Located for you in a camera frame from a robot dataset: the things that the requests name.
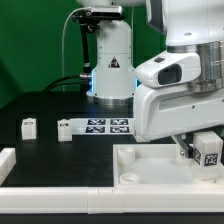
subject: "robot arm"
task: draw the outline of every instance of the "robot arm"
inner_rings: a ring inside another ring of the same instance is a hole
[[[147,0],[167,51],[136,69],[136,139],[151,141],[224,123],[224,1]]]

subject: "printed marker block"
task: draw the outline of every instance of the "printed marker block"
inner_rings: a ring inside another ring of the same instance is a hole
[[[58,141],[72,141],[72,129],[69,120],[58,121]]]
[[[36,139],[37,138],[36,119],[32,119],[32,118],[23,119],[21,131],[22,131],[23,140]]]

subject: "small white cube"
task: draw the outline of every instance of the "small white cube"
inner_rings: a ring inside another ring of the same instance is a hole
[[[37,138],[37,122],[36,119],[27,118],[22,122],[22,139],[32,140]]]
[[[222,139],[212,131],[194,135],[192,168],[196,176],[200,179],[218,177],[222,147]]]
[[[69,120],[58,121],[58,141],[68,142],[72,141],[72,129]]]

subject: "white block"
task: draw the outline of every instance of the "white block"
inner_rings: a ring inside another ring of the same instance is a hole
[[[200,132],[194,135],[193,172],[199,179],[208,180],[219,176],[222,156],[222,139],[214,132]]]
[[[72,141],[72,130],[69,120],[58,121],[58,141]]]
[[[5,148],[0,153],[0,185],[4,182],[14,165],[16,155],[14,148]]]
[[[37,122],[36,119],[27,118],[22,122],[22,139],[32,140],[37,138]]]

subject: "cable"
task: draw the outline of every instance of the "cable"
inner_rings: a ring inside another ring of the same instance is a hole
[[[132,7],[132,15],[131,15],[131,45],[132,45],[131,63],[132,65],[134,62],[134,16],[135,16],[135,8]]]
[[[48,89],[50,89],[52,86],[58,84],[59,82],[63,82],[63,81],[69,80],[69,79],[79,79],[79,78],[80,78],[79,76],[76,76],[76,75],[70,75],[70,76],[66,76],[66,77],[57,79],[57,80],[55,80],[54,82],[52,82],[50,85],[48,85],[48,86],[44,89],[44,91],[48,91]]]
[[[61,51],[62,51],[62,78],[65,77],[65,34],[66,34],[68,21],[74,13],[82,11],[82,10],[89,10],[89,9],[90,9],[90,7],[85,7],[85,8],[79,8],[79,9],[72,11],[64,23],[64,28],[63,28],[63,33],[62,33],[62,49],[61,49]]]
[[[68,85],[80,85],[81,83],[78,83],[78,82],[69,82],[69,83],[59,83],[59,84],[55,84],[53,86],[51,86],[50,88],[44,90],[45,92],[50,92],[52,89],[54,89],[55,87],[58,87],[58,86],[68,86]]]

